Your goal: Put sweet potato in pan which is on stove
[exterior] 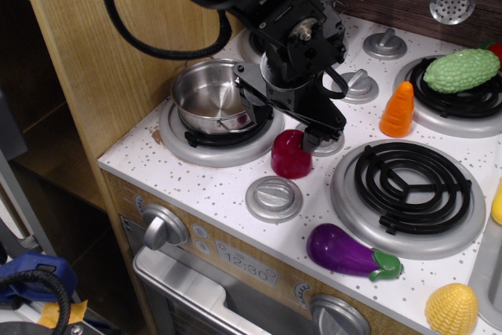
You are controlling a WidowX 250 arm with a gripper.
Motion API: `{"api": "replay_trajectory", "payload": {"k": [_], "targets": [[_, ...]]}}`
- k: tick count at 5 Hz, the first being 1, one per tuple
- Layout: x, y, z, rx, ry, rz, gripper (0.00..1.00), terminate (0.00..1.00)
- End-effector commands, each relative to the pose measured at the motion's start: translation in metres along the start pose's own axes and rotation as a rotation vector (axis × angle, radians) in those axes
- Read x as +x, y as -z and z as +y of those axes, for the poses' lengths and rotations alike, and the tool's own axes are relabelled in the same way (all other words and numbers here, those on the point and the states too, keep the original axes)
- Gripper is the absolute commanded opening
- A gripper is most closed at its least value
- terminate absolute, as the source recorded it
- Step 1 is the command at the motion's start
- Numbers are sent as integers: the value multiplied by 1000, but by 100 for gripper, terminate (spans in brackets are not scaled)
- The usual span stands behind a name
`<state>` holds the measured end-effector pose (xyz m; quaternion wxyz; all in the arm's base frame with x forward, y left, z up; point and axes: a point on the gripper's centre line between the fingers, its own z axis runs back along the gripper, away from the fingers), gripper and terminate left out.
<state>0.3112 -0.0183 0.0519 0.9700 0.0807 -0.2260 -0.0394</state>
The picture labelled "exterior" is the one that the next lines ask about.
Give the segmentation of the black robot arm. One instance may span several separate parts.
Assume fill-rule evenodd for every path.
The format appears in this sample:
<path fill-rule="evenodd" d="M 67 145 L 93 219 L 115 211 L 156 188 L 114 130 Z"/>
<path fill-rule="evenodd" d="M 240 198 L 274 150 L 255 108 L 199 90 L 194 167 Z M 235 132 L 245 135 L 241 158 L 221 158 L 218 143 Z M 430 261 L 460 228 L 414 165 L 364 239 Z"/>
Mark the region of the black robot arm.
<path fill-rule="evenodd" d="M 333 103 L 348 87 L 335 72 L 344 62 L 345 27 L 336 11 L 320 0 L 191 0 L 227 11 L 259 36 L 265 47 L 260 64 L 236 64 L 241 101 L 255 122 L 267 107 L 303 123 L 301 147 L 313 152 L 338 140 L 346 119 Z"/>

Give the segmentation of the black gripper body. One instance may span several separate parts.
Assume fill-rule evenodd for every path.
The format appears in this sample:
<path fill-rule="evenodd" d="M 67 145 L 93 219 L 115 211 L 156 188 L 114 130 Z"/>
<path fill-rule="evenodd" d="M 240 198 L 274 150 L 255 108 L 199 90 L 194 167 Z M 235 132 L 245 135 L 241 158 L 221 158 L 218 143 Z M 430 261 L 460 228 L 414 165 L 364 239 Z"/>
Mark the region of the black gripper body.
<path fill-rule="evenodd" d="M 232 13 L 264 40 L 265 66 L 239 65 L 238 86 L 259 100 L 259 121 L 273 107 L 324 131 L 346 124 L 332 100 L 342 98 L 346 85 L 331 93 L 322 76 L 341 77 L 333 65 L 344 61 L 344 26 L 333 9 L 319 0 L 232 0 Z"/>

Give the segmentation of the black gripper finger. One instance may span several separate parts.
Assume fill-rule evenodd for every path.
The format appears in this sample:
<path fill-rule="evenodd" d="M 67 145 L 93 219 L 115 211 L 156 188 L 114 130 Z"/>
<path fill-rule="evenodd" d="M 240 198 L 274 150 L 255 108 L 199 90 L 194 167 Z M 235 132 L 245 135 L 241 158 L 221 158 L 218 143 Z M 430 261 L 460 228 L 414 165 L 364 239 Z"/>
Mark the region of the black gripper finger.
<path fill-rule="evenodd" d="M 259 110 L 260 102 L 258 98 L 244 86 L 238 86 L 238 91 L 242 106 L 244 107 L 247 115 L 254 124 L 259 124 L 260 121 L 257 111 Z"/>
<path fill-rule="evenodd" d="M 301 149 L 304 152 L 312 154 L 327 137 L 323 129 L 306 126 L 304 135 L 302 136 Z"/>

